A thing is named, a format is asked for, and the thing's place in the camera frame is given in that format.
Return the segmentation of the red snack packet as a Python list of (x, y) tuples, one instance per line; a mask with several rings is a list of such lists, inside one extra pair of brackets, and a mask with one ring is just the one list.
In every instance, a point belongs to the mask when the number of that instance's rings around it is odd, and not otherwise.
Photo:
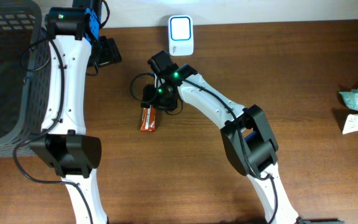
[(143, 108), (140, 131), (146, 133), (154, 132), (155, 130), (155, 108), (153, 106), (150, 106), (149, 108)]

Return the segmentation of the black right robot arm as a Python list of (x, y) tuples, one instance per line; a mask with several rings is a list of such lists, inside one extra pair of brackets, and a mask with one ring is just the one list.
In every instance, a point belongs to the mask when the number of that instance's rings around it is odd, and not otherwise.
[(247, 177), (262, 204), (265, 221), (273, 224), (303, 223), (282, 184), (278, 168), (278, 142), (264, 111), (246, 107), (213, 88), (192, 66), (178, 66), (166, 51), (152, 56), (148, 65), (155, 85), (144, 89), (143, 104), (169, 113), (186, 103), (220, 130), (229, 163)]

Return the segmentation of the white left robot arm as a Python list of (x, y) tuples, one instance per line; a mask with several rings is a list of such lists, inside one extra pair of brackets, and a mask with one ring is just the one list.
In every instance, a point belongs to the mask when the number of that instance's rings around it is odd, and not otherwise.
[(45, 17), (50, 48), (50, 84), (41, 132), (29, 146), (67, 187), (77, 223), (108, 223), (98, 190), (101, 141), (86, 133), (84, 117), (87, 69), (122, 60), (114, 39), (99, 34), (108, 18), (106, 1), (74, 1), (53, 7)]

